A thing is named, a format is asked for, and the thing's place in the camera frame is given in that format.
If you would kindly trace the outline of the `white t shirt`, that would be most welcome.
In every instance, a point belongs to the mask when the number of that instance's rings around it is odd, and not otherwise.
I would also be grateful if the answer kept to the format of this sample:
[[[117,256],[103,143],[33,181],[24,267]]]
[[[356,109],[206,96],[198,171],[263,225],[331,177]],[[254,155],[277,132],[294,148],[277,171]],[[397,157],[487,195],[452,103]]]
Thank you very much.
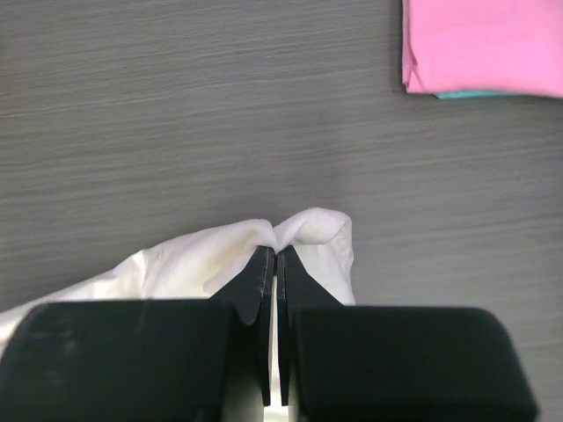
[[[246,220],[138,251],[112,270],[3,312],[1,345],[7,346],[23,317],[44,302],[208,298],[241,273],[260,246],[275,252],[294,247],[314,280],[340,303],[355,304],[351,218],[315,207],[277,226],[263,219]]]

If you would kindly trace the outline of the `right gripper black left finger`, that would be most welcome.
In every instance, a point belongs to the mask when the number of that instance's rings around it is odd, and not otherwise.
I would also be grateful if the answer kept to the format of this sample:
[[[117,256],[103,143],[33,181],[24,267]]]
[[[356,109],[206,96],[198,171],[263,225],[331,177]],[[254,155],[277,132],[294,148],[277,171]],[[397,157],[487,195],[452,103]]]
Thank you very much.
[[[273,252],[207,299],[48,302],[1,359],[4,421],[261,421]]]

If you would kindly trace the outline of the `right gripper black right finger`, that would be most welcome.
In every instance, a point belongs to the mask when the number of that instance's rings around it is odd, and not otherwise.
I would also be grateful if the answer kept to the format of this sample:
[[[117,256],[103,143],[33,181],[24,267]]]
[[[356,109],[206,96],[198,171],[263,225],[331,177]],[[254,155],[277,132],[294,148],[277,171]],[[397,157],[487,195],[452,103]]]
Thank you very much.
[[[492,313],[347,306],[293,247],[277,263],[281,402],[292,421],[534,421],[537,401]]]

